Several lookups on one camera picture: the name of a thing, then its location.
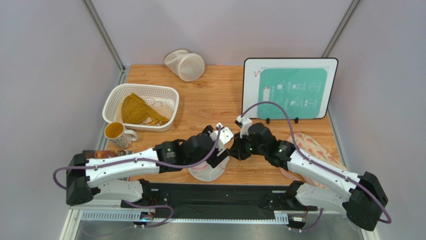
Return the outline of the white mesh laundry bag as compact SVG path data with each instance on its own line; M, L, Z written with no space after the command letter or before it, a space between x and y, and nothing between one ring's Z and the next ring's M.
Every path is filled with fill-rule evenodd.
M188 169L188 172L197 180L202 182L212 182L217 180L226 170L226 165L229 162L230 157L226 157L218 166L213 168L206 162L202 164L191 167Z

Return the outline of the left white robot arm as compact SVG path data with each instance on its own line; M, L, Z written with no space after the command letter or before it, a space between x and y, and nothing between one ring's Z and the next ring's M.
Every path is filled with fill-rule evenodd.
M69 206L86 204L94 199L150 202L143 182L127 182L135 175L156 175L177 172L203 163L213 169L228 157L226 144L234 135L221 124L208 125L201 133L187 140L165 141L147 150L110 158L73 156L66 167L66 198Z

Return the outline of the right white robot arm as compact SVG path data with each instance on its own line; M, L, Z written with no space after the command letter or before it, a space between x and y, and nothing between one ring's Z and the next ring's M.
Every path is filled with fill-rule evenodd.
M295 181L288 196L303 206L329 209L345 214L356 226L375 230L389 200L379 179L366 171L359 175L319 160L292 142L279 140L262 123L235 120L240 132L234 135L229 154L239 161L262 156L272 166L304 175L324 188Z

